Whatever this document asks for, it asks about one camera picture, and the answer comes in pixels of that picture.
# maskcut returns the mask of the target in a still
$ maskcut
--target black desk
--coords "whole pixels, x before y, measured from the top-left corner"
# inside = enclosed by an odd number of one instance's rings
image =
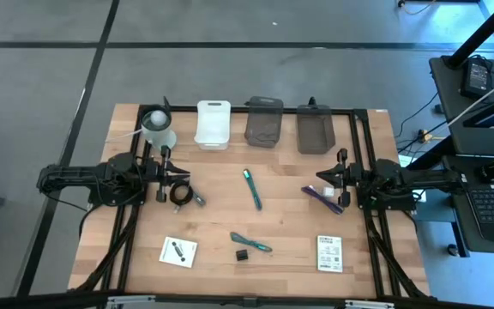
[[[469,107],[474,100],[459,94],[462,69],[449,69],[445,66],[442,58],[430,59],[430,67],[445,117],[450,121]],[[494,94],[490,96],[489,100],[494,100]],[[468,128],[467,130],[463,126],[464,120],[476,113],[469,112],[455,122],[449,128],[450,136],[422,155],[408,168],[413,170],[432,168],[441,161],[443,155],[494,155],[494,129]]]
[[[458,223],[457,213],[452,198],[448,193],[440,190],[427,190],[426,202],[417,203],[417,213],[413,216],[415,221],[428,222],[446,222],[451,224],[453,235],[455,236],[455,245],[459,257],[469,258],[470,252],[466,246],[461,227]]]
[[[473,175],[473,166],[484,165],[489,162],[488,158],[473,158],[473,157],[453,157],[446,156],[443,158],[443,165],[446,168],[454,168],[460,172],[463,172],[468,183],[477,182],[478,180]],[[470,251],[479,252],[491,252],[494,253],[494,241],[484,239],[479,234],[476,219],[474,218],[470,202],[465,194],[452,196],[453,206],[455,208],[456,221],[460,226],[460,233],[466,244],[466,247]],[[460,247],[464,244],[459,244],[457,235],[455,235],[457,245]]]

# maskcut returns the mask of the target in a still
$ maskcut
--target white ball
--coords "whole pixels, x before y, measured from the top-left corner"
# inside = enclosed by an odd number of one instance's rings
[[[165,122],[167,122],[167,115],[165,115],[165,113],[162,111],[153,111],[150,115],[150,121],[154,125],[163,125],[165,124]]]

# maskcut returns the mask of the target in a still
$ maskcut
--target gray concrete floor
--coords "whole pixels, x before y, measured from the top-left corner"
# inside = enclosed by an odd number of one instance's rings
[[[494,1],[485,3],[494,10]],[[0,0],[0,40],[98,41],[110,4]],[[423,6],[409,5],[411,10]],[[127,0],[120,3],[110,41],[461,43],[483,20],[478,5],[459,3],[406,15],[395,9],[394,0]],[[487,42],[494,43],[494,37]],[[106,50],[72,164],[98,161],[114,104],[160,103],[163,95],[174,105],[206,99],[239,105],[252,95],[266,95],[288,106],[313,95],[334,107],[389,109],[397,133],[401,120],[436,92],[428,59],[450,53],[436,47]],[[0,195],[7,199],[0,207],[0,297],[14,292],[43,202],[35,189],[37,174],[60,155],[93,55],[91,49],[0,49]],[[485,56],[494,58],[494,52]],[[400,139],[441,121],[430,110],[421,112],[406,123]],[[86,196],[66,190],[62,198],[84,205]],[[33,293],[66,289],[81,215],[58,207]],[[494,305],[494,254],[450,257],[443,248],[452,241],[447,225],[419,225],[432,294]]]

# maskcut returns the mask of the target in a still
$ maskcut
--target teal pen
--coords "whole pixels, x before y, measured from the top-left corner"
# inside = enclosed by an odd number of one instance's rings
[[[262,210],[261,198],[256,193],[255,182],[253,181],[253,176],[250,174],[247,168],[244,169],[244,176],[247,180],[247,184],[249,184],[250,192],[253,195],[253,199],[255,199],[255,206],[257,210]]]

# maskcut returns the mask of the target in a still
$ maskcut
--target wooden tabletop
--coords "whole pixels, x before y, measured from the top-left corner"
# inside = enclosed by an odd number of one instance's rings
[[[137,111],[136,104],[116,105],[108,137],[131,132]],[[369,111],[369,116],[377,158],[397,161],[388,113]],[[355,192],[352,205],[338,216],[300,190],[305,185],[326,184],[316,172],[333,167],[340,148],[348,149],[349,162],[355,161],[347,116],[333,118],[336,145],[326,154],[307,155],[297,151],[295,115],[283,115],[280,141],[275,148],[267,149],[247,145],[247,114],[233,113],[228,149],[203,151],[194,142],[197,114],[174,112],[172,129],[178,143],[172,150],[172,161],[191,172],[191,184],[207,204],[200,208],[191,202],[173,214],[174,205],[155,202],[157,186],[150,186],[139,215],[126,290],[152,294],[375,297],[364,218],[357,208]],[[361,123],[358,131],[364,166],[368,167]],[[130,137],[108,142],[101,160],[128,152],[130,143]],[[242,175],[246,167],[261,196],[262,211],[256,211]],[[387,213],[395,257],[417,286],[428,293],[413,223],[401,212]],[[71,288],[83,283],[107,252],[115,214],[115,208],[102,207],[87,218],[69,280]],[[234,243],[230,232],[274,250],[266,253]],[[341,274],[317,270],[317,235],[342,238]],[[191,269],[159,262],[165,236],[198,243]],[[247,249],[249,259],[237,262],[235,251],[241,249]],[[112,287],[117,285],[119,265],[120,257],[114,265]],[[385,290],[389,292],[382,257],[381,265]]]

